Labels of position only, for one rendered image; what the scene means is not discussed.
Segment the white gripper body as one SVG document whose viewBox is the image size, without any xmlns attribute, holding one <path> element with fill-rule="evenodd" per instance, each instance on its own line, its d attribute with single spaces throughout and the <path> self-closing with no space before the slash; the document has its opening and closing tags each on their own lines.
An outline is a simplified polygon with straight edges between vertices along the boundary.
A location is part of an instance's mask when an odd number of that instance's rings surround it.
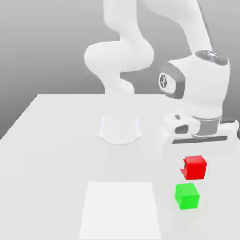
<svg viewBox="0 0 240 240">
<path fill-rule="evenodd" d="M 240 148 L 240 139 L 237 137 L 217 136 L 208 139 L 174 139 L 167 140 L 161 146 L 163 157 L 218 155 L 226 154 Z"/>
</svg>

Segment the small red cube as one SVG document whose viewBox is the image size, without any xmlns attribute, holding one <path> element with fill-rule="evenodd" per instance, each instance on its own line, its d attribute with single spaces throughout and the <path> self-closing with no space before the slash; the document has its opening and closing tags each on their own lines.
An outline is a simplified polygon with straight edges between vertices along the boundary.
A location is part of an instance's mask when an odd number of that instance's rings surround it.
<svg viewBox="0 0 240 240">
<path fill-rule="evenodd" d="M 207 162 L 202 155 L 186 156 L 181 172 L 186 180 L 202 180 L 205 178 Z"/>
</svg>

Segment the small green cube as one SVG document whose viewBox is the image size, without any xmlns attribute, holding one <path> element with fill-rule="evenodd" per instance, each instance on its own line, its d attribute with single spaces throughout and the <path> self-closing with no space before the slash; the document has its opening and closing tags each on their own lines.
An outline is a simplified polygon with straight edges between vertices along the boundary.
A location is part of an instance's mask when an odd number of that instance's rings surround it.
<svg viewBox="0 0 240 240">
<path fill-rule="evenodd" d="M 181 210 L 196 209 L 199 203 L 199 192 L 194 183 L 177 184 L 175 199 Z"/>
</svg>

